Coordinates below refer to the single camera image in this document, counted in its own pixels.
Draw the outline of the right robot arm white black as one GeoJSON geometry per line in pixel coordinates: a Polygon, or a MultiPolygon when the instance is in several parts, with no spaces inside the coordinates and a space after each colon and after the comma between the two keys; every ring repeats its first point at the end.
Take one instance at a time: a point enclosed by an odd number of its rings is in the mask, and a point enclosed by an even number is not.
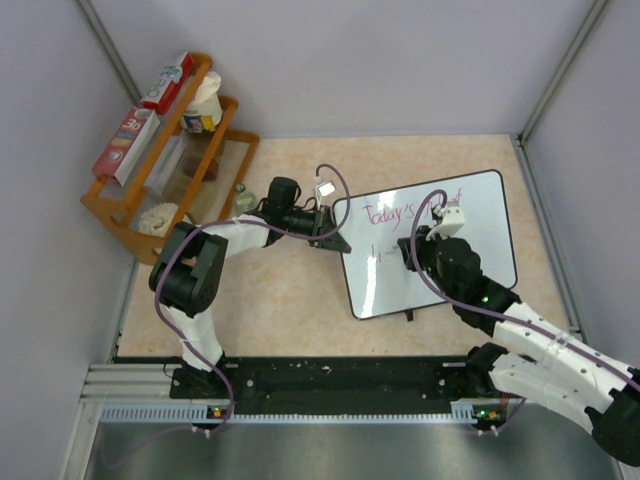
{"type": "Polygon", "coordinates": [[[467,325],[493,338],[472,350],[466,380],[531,400],[583,428],[607,454],[639,464],[639,370],[564,332],[487,277],[461,238],[422,226],[397,242],[405,267],[427,280],[467,325]]]}

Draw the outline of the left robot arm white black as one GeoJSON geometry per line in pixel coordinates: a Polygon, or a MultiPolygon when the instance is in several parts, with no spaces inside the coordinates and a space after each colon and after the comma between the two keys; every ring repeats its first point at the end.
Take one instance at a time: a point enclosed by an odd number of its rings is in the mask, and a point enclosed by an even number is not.
{"type": "Polygon", "coordinates": [[[351,213],[351,197],[340,219],[322,200],[334,183],[316,177],[312,206],[297,203],[299,184],[275,177],[257,205],[223,221],[195,226],[177,223],[170,232],[152,273],[149,287],[162,322],[180,339],[182,359],[193,371],[192,384],[205,396],[216,396],[231,384],[218,366],[224,350],[215,333],[211,306],[218,293],[225,261],[249,250],[266,248],[283,237],[303,240],[313,248],[349,254],[340,233],[351,213]]]}

